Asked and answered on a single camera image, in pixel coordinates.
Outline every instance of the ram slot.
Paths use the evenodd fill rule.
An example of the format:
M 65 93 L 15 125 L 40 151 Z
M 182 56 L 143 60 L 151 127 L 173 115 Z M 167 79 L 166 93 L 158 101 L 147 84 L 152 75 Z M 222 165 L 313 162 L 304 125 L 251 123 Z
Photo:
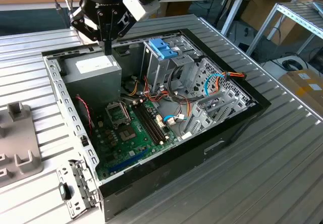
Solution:
M 166 140 L 163 132 L 160 130 L 157 123 L 150 117 L 145 106 L 138 106 L 134 108 L 133 111 L 155 144 L 160 144 L 161 141 Z

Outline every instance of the red cable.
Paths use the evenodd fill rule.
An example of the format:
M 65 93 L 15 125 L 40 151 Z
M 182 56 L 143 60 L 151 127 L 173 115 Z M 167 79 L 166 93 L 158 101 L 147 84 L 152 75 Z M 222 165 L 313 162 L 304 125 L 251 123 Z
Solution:
M 87 117 L 89 118 L 90 136 L 92 136 L 91 116 L 90 116 L 89 108 L 87 107 L 87 104 L 85 103 L 85 101 L 82 100 L 79 96 L 76 96 L 75 98 L 77 98 L 79 101 L 81 101 L 84 104 L 85 108 L 86 108 Z

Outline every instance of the connector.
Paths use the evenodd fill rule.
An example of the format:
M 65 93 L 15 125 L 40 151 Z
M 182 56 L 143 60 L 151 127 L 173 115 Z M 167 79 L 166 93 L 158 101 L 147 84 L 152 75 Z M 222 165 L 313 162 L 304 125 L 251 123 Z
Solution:
M 169 118 L 169 119 L 167 120 L 167 123 L 168 123 L 168 125 L 170 125 L 170 126 L 175 125 L 175 124 L 176 124 L 176 122 L 175 122 L 175 120 L 174 120 L 174 117 Z
M 157 125 L 162 129 L 164 128 L 166 125 L 163 123 L 163 118 L 161 115 L 157 115 L 156 116 L 156 121 L 157 121 Z
M 225 74 L 224 74 L 224 80 L 225 80 L 226 82 L 230 81 L 230 79 L 231 79 L 231 77 L 230 77 L 230 73 L 228 73 L 227 71 L 225 71 L 224 73 L 225 73 Z

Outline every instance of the green motherboard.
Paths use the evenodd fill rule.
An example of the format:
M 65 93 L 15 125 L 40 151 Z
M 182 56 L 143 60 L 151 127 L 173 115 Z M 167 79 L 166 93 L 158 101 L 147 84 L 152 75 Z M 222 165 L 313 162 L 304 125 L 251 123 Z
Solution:
M 151 119 L 155 120 L 156 110 L 150 101 L 143 103 Z M 134 106 L 125 106 L 128 117 L 131 119 L 127 124 L 120 124 L 118 127 L 113 122 L 124 119 L 122 108 L 113 108 L 109 114 L 101 112 L 99 118 L 93 120 L 95 128 L 91 136 L 92 145 L 99 157 L 99 165 L 96 172 L 100 180 L 124 170 L 125 168 L 152 156 L 166 148 L 172 146 L 177 138 L 168 128 L 163 127 L 161 133 L 165 136 L 166 141 L 156 143 L 149 135 L 146 123 L 135 113 Z

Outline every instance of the cardboard box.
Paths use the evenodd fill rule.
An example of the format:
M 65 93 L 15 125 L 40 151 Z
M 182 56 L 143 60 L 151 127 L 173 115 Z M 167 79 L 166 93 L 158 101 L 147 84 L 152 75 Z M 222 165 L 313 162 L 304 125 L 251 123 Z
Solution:
M 292 71 L 279 81 L 304 103 L 323 116 L 323 79 L 312 70 Z

